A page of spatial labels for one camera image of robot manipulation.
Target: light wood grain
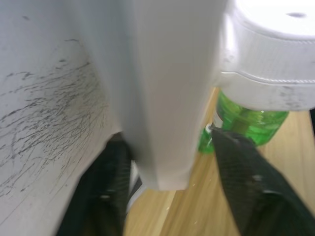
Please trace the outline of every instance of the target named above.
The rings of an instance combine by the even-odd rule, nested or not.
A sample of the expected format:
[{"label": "light wood grain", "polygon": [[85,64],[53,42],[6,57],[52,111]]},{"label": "light wood grain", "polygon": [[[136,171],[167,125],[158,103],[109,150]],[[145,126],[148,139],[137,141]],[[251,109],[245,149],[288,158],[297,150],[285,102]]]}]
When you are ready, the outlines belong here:
[{"label": "light wood grain", "polygon": [[[216,95],[217,91],[209,101],[205,122],[211,121]],[[291,112],[274,138],[259,149],[315,212],[315,143],[309,112]],[[125,231],[125,236],[238,235],[215,159],[198,153],[188,189],[147,190],[132,207]]]}]

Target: green plastic bottle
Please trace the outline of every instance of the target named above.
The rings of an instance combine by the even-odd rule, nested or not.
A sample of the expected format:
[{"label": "green plastic bottle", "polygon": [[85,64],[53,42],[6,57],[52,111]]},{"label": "green plastic bottle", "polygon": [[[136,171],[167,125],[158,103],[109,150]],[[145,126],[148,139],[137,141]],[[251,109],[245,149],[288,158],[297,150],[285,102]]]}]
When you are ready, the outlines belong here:
[{"label": "green plastic bottle", "polygon": [[[247,109],[232,102],[221,91],[218,96],[212,125],[244,134],[258,146],[271,140],[288,114],[289,112],[286,111],[254,111]],[[202,132],[198,150],[202,153],[209,153],[210,149],[213,150],[211,131],[208,137],[203,135]]]}]

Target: white panel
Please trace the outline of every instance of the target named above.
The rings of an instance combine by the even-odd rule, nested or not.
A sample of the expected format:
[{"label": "white panel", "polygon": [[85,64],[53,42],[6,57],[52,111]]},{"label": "white panel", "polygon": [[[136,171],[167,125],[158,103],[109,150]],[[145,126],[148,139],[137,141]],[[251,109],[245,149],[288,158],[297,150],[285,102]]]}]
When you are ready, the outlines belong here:
[{"label": "white panel", "polygon": [[115,129],[59,0],[0,1],[0,235],[49,236]]},{"label": "white panel", "polygon": [[225,1],[70,2],[143,182],[185,188]]}]

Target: white plastic part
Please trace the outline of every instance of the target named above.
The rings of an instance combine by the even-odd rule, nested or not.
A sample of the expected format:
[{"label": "white plastic part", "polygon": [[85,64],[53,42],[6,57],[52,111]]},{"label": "white plastic part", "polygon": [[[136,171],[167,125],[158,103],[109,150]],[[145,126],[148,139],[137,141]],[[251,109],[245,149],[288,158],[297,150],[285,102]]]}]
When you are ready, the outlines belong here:
[{"label": "white plastic part", "polygon": [[65,1],[0,1],[0,236],[55,236],[119,126]]},{"label": "white plastic part", "polygon": [[143,183],[189,182],[225,0],[70,0]]},{"label": "white plastic part", "polygon": [[315,2],[236,0],[225,16],[220,86],[255,110],[315,107]]}]

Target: white bottle cap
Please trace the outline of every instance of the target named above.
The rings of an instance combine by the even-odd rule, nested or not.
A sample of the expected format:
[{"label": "white bottle cap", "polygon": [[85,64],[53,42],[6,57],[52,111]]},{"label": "white bottle cap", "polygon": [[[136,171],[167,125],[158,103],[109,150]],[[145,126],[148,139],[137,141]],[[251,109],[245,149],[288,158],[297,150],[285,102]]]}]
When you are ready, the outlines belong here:
[{"label": "white bottle cap", "polygon": [[315,1],[236,0],[224,22],[220,86],[255,110],[315,107]]}]

